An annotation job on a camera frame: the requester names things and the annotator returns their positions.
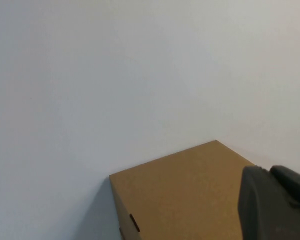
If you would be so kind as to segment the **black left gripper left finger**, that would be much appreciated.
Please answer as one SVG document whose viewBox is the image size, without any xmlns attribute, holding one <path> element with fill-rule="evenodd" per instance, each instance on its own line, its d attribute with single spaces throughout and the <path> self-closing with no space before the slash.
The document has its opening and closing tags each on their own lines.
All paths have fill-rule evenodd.
<svg viewBox="0 0 300 240">
<path fill-rule="evenodd" d="M 238 215 L 244 240 L 300 240 L 300 203 L 270 170 L 242 170 Z"/>
</svg>

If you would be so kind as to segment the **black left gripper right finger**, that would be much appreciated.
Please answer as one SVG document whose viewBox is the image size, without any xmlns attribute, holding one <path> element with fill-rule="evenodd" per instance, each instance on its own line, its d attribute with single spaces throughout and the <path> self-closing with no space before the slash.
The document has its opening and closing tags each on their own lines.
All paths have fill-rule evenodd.
<svg viewBox="0 0 300 240">
<path fill-rule="evenodd" d="M 270 173 L 280 185 L 300 204 L 300 174 L 283 165 L 274 165 Z"/>
</svg>

